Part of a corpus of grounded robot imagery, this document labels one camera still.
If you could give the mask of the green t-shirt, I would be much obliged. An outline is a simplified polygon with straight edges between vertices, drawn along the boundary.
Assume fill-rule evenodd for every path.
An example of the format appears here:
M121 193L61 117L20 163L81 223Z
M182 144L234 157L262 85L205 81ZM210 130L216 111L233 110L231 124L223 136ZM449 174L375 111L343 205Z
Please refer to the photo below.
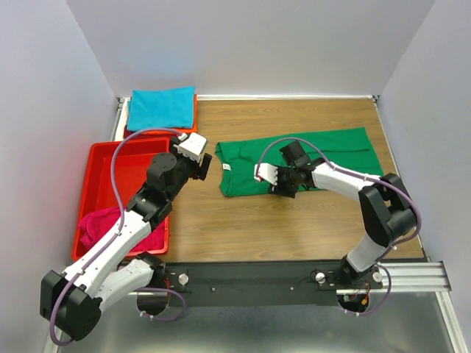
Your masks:
M365 128L294 133L317 148L333 163L365 174L382 175L383 170ZM226 197L268 193L269 183L256 182L254 167L264 149L281 136L218 142L215 154L223 167L220 190Z

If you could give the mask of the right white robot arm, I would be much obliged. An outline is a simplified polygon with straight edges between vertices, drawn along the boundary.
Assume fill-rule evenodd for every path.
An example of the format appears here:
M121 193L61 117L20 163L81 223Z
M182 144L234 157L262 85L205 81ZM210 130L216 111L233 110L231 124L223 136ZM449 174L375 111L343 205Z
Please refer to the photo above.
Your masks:
M288 138L280 149L284 165L259 160L254 178L269 183L269 193L294 198L299 188L333 191L357 201L361 208L365 234L358 245L345 255L335 279L347 288L355 288L395 246L417 236L422 216L401 178L365 174L341 167L324 153L312 159L304 150L307 141Z

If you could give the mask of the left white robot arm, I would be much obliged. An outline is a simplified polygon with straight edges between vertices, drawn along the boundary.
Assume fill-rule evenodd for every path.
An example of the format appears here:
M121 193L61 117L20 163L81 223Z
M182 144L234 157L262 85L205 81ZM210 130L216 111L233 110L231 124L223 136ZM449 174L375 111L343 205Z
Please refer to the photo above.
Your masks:
M172 202L190 179L204 180L211 156L204 146L173 145L156 154L146 179L111 228L85 255L62 272L50 271L40 284L40 315L49 321L49 337L58 346L82 340L108 306L144 287L156 290L163 272L138 258L126 268L116 266L172 210Z

